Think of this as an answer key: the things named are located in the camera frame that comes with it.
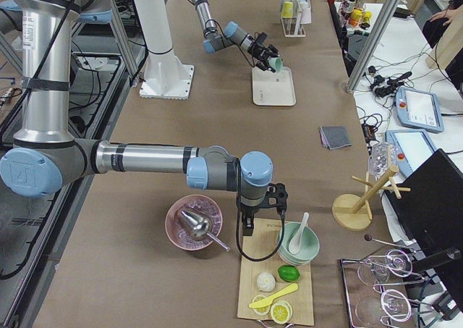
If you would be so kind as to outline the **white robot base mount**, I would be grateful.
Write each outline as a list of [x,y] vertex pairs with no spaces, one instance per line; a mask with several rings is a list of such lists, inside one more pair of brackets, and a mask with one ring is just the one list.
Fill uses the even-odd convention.
[[133,0],[148,50],[140,96],[186,100],[194,75],[174,53],[164,0]]

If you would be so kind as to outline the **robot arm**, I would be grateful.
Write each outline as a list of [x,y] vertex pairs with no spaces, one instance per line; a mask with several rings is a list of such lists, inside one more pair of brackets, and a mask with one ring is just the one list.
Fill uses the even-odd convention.
[[[150,144],[111,144],[75,138],[68,130],[69,112],[105,105],[119,97],[69,107],[72,26],[74,22],[108,24],[115,18],[112,0],[12,0],[22,11],[22,127],[13,135],[12,149],[1,158],[1,179],[16,194],[40,198],[82,177],[115,172],[184,173],[187,185],[202,190],[237,192],[243,235],[251,236],[254,214],[271,209],[273,164],[253,151],[240,160],[220,146],[197,148]],[[142,96],[187,98],[194,67],[184,65],[171,45],[164,0],[132,0],[145,39],[146,72]],[[222,34],[208,10],[208,0],[192,0],[199,15],[207,52],[237,46],[256,60],[262,71],[281,69],[278,50],[230,22]]]
[[230,46],[237,46],[256,60],[255,67],[262,71],[280,72],[283,67],[279,50],[273,45],[264,44],[266,33],[251,35],[234,21],[221,28],[211,15],[208,0],[191,0],[195,6],[202,30],[203,48],[213,54]]

